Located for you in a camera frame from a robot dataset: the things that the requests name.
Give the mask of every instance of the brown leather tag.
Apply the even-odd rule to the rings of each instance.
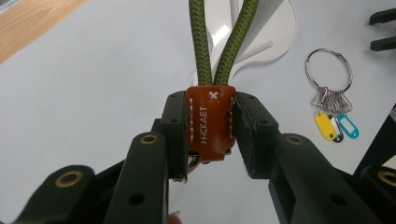
[[[223,161],[234,145],[234,96],[235,88],[231,86],[194,86],[186,90],[189,147],[200,154],[201,162]]]

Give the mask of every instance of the key ring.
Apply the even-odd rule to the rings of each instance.
[[[311,71],[309,70],[309,59],[311,58],[311,56],[312,56],[313,54],[315,54],[316,52],[319,52],[319,51],[329,52],[330,54],[332,54],[332,55],[334,55],[335,57],[341,59],[341,60],[345,63],[345,65],[346,65],[346,67],[347,67],[347,69],[348,69],[348,72],[349,72],[349,82],[348,82],[346,88],[345,88],[343,91],[339,91],[339,92],[345,92],[345,91],[347,91],[347,90],[349,89],[350,85],[352,85],[352,80],[353,80],[352,68],[350,67],[349,63],[347,62],[347,59],[344,58],[344,56],[343,56],[341,53],[337,53],[337,52],[335,52],[335,51],[333,51],[333,50],[331,50],[331,49],[316,49],[316,50],[312,51],[312,52],[309,54],[308,58],[306,58],[306,63],[305,63],[306,72],[308,73],[308,75],[309,75],[309,77],[311,78],[311,80],[315,83],[315,85],[317,85],[317,87],[318,87],[319,89],[322,88],[322,87],[320,87],[319,84],[314,80],[314,78],[312,77]]]

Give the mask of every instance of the black bracket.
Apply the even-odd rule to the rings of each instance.
[[[125,161],[98,175],[86,166],[50,175],[16,223],[166,224],[168,179],[187,178],[185,108],[184,91],[171,94]],[[255,96],[237,92],[234,114],[248,175],[270,180],[280,223],[394,223],[396,171],[370,167],[360,178],[338,171],[309,139],[280,133]]]
[[[376,12],[370,17],[369,25],[385,23],[389,21],[396,21],[396,8]],[[396,49],[396,36],[372,41],[370,49],[373,51]]]

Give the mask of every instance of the green cord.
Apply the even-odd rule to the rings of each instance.
[[[236,55],[238,54],[245,36],[248,33],[250,24],[256,14],[258,4],[259,0],[244,1],[235,26],[233,27],[230,37],[221,53],[218,69],[215,74],[214,85],[228,85],[228,78],[230,76],[231,69],[233,68],[233,62],[235,61]]]
[[[198,85],[211,86],[212,71],[210,68],[209,47],[206,36],[205,0],[190,0],[189,7]]]

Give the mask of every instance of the white surface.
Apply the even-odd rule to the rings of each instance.
[[[396,156],[390,158],[387,162],[384,163],[383,166],[396,169]]]
[[[395,36],[395,23],[369,26],[393,0],[293,2],[299,31],[291,49],[244,69],[234,85],[257,96],[282,133],[310,138],[337,168],[352,173],[395,103],[396,51],[370,41]],[[316,90],[304,70],[313,49],[343,53],[355,78],[346,96],[361,136],[325,141],[310,106]],[[328,85],[345,69],[326,55],[313,63]],[[0,65],[0,219],[14,220],[55,170],[69,164],[100,172],[121,161],[133,137],[148,131],[166,96],[194,73],[187,1],[89,1]],[[324,80],[330,76],[339,77]],[[265,180],[250,180],[237,147],[225,162],[200,165],[188,184],[171,183],[170,211],[185,223],[277,223]]]

